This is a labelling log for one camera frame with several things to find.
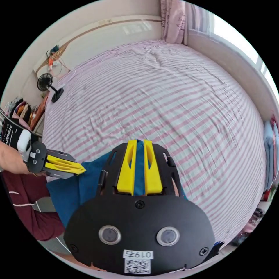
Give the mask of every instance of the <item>striped bed sheet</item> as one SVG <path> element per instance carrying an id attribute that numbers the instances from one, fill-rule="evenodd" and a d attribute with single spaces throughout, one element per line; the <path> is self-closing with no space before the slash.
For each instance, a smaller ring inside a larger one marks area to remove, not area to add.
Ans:
<path id="1" fill-rule="evenodd" d="M 43 142 L 93 161 L 130 139 L 173 156 L 185 194 L 228 244 L 249 221 L 265 183 L 263 121 L 219 65 L 182 44 L 144 41 L 114 48 L 63 77 L 46 104 Z"/>

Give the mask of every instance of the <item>window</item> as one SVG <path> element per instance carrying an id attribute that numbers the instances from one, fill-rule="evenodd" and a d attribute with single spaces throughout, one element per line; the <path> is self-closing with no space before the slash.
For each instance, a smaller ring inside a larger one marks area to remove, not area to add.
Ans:
<path id="1" fill-rule="evenodd" d="M 269 83 L 271 89 L 275 94 L 275 98 L 279 102 L 279 93 L 276 88 L 276 85 L 273 81 L 273 78 L 266 67 L 265 63 L 262 61 L 256 50 L 252 47 L 252 45 L 230 24 L 226 21 L 218 17 L 217 15 L 213 15 L 214 17 L 214 27 L 212 28 L 212 32 L 227 40 L 238 49 L 240 49 L 243 53 L 245 53 L 254 63 L 255 68 L 260 71 L 265 77 L 266 81 Z"/>
<path id="2" fill-rule="evenodd" d="M 252 45 L 235 28 L 233 28 L 230 24 L 228 24 L 217 15 L 214 15 L 213 33 L 235 45 L 242 52 L 244 52 L 255 64 L 257 63 L 259 55 L 252 47 Z"/>

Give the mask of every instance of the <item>floor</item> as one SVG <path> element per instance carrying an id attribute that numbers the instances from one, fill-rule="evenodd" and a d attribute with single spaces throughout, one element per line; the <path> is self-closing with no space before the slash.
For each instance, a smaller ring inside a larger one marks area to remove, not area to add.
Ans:
<path id="1" fill-rule="evenodd" d="M 35 210 L 42 212 L 55 211 L 54 205 L 50 198 L 41 198 L 36 202 L 36 204 L 33 207 Z M 50 239 L 48 241 L 39 241 L 39 243 L 46 249 L 51 250 L 53 252 L 70 254 L 70 251 L 68 250 L 64 242 L 63 235 L 54 239 Z"/>

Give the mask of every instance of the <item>white grip handle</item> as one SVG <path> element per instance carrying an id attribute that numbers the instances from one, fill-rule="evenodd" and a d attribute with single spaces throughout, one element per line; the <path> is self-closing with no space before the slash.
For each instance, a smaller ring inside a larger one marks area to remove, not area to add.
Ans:
<path id="1" fill-rule="evenodd" d="M 24 162 L 28 161 L 31 152 L 31 133 L 23 130 L 17 141 L 17 149 Z"/>

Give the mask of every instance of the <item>maroon pants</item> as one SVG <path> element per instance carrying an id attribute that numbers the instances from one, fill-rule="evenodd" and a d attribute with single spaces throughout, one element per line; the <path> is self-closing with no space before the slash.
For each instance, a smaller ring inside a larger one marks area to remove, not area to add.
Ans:
<path id="1" fill-rule="evenodd" d="M 65 231 L 57 212 L 39 212 L 32 207 L 40 198 L 49 197 L 45 177 L 12 174 L 7 171 L 1 175 L 17 215 L 36 240 L 46 241 Z"/>

